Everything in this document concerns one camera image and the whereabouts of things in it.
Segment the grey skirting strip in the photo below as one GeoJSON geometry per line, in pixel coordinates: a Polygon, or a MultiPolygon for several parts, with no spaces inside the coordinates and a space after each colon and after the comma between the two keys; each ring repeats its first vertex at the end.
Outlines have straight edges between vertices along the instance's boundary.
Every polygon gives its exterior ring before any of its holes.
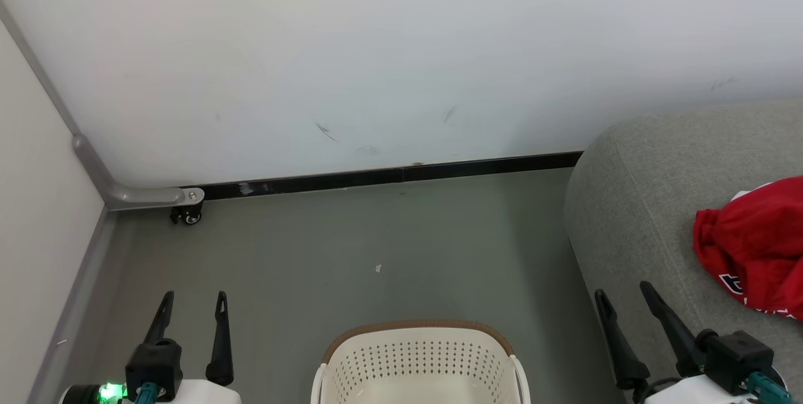
{"type": "Polygon", "coordinates": [[[88,249],[84,253],[77,277],[25,404],[55,404],[57,393],[63,390],[61,382],[68,371],[72,350],[88,312],[93,289],[117,223],[117,218],[109,213],[107,208],[103,208],[98,218],[88,249]],[[68,340],[66,343],[56,345],[58,341],[65,339],[68,340]]]}

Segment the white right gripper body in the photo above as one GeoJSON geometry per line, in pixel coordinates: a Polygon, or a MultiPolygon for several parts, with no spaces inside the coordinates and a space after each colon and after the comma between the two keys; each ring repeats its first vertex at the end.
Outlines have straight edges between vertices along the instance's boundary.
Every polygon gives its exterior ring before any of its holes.
{"type": "Polygon", "coordinates": [[[666,378],[652,382],[642,404],[756,404],[757,398],[741,391],[732,395],[706,375],[666,378]]]}

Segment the black baseboard strip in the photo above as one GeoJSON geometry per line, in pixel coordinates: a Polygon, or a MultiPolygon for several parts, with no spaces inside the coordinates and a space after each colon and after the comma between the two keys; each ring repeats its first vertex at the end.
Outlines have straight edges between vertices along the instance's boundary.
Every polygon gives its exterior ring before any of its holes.
{"type": "Polygon", "coordinates": [[[532,156],[510,156],[491,160],[393,167],[393,169],[371,169],[346,173],[293,176],[292,178],[226,182],[205,184],[204,186],[199,186],[199,189],[205,192],[206,200],[214,201],[246,198],[247,196],[270,196],[363,186],[381,186],[382,184],[444,180],[462,178],[463,176],[566,169],[566,167],[576,166],[582,153],[582,151],[573,151],[532,156]]]}

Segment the grey metal partition frame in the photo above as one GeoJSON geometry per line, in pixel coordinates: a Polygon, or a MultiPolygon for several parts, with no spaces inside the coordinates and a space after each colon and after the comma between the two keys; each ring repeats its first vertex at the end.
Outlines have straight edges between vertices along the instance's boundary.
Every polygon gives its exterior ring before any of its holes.
{"type": "Polygon", "coordinates": [[[100,155],[98,155],[97,150],[92,146],[91,141],[78,128],[77,122],[69,112],[66,103],[58,94],[48,73],[44,70],[28,40],[26,40],[23,30],[14,20],[11,10],[3,0],[0,0],[0,21],[9,31],[9,35],[17,44],[23,57],[28,61],[29,67],[31,67],[44,92],[48,95],[58,115],[63,119],[63,123],[66,124],[72,135],[72,151],[82,164],[109,211],[197,206],[203,203],[205,192],[198,187],[190,187],[188,189],[179,187],[136,188],[126,186],[115,180],[100,155]]]}

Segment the cream perforated laundry basket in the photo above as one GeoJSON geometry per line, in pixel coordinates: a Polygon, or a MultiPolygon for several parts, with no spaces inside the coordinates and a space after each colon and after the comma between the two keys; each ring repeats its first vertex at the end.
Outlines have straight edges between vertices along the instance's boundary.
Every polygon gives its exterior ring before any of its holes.
{"type": "Polygon", "coordinates": [[[327,347],[310,404],[533,404],[513,345],[461,319],[405,319],[342,333],[327,347]]]}

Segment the grey fabric sofa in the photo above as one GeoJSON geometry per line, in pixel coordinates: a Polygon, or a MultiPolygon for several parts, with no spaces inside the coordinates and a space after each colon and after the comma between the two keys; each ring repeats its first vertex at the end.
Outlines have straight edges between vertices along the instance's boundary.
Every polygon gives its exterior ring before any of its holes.
{"type": "Polygon", "coordinates": [[[676,358],[643,280],[694,334],[742,330],[771,347],[775,369],[803,404],[803,323],[738,303],[693,250],[698,211],[800,175],[803,99],[639,116],[587,147],[568,183],[568,237],[588,292],[605,291],[654,380],[676,375],[676,358]]]}

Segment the red jersey with lettering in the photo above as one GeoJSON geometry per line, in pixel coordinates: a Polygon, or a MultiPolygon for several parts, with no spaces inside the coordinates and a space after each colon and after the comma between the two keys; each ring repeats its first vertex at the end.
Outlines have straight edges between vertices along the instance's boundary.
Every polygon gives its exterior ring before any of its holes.
{"type": "Polygon", "coordinates": [[[803,176],[698,211],[692,245],[708,275],[740,304],[803,321],[803,176]]]}

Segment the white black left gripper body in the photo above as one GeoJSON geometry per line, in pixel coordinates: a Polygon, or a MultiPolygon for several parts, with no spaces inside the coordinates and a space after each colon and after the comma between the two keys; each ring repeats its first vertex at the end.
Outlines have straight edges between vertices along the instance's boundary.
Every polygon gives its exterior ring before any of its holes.
{"type": "MultiPolygon", "coordinates": [[[[128,397],[125,384],[106,382],[98,385],[74,385],[60,396],[60,404],[135,404],[128,397]]],[[[172,401],[151,404],[243,404],[240,395],[206,380],[186,380],[172,401]]]]}

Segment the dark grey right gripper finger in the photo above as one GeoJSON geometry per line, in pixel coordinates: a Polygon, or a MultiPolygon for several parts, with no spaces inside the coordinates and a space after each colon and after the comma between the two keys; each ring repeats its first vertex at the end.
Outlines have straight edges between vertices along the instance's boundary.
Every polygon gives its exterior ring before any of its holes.
{"type": "Polygon", "coordinates": [[[600,327],[605,336],[605,343],[617,389],[622,391],[646,391],[650,370],[637,358],[634,350],[626,340],[619,327],[619,316],[604,290],[595,290],[593,294],[600,327]]]}
{"type": "Polygon", "coordinates": [[[661,324],[675,355],[675,369],[682,378],[703,374],[705,356],[695,344],[695,336],[682,319],[664,301],[653,284],[640,281],[639,288],[651,314],[661,324]]]}

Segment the small black caster wheel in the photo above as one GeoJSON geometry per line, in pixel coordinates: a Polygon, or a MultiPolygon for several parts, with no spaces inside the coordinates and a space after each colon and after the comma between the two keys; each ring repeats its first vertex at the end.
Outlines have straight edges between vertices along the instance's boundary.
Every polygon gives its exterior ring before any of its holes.
{"type": "Polygon", "coordinates": [[[187,226],[197,224],[203,217],[203,204],[198,203],[194,206],[176,206],[170,210],[170,221],[178,225],[183,222],[187,226]]]}

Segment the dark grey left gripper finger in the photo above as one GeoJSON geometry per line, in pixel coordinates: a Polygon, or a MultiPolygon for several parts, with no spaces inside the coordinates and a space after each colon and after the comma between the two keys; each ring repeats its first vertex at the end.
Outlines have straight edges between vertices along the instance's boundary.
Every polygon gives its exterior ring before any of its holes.
{"type": "Polygon", "coordinates": [[[215,321],[215,338],[213,338],[213,349],[205,376],[206,380],[218,386],[229,386],[233,382],[233,355],[228,299],[223,290],[218,293],[215,321]]]}
{"type": "Polygon", "coordinates": [[[173,299],[173,290],[169,290],[168,292],[164,293],[157,312],[153,316],[148,332],[146,333],[146,336],[144,336],[144,344],[155,345],[157,342],[164,339],[164,333],[166,332],[167,327],[169,327],[172,315],[173,299]]]}

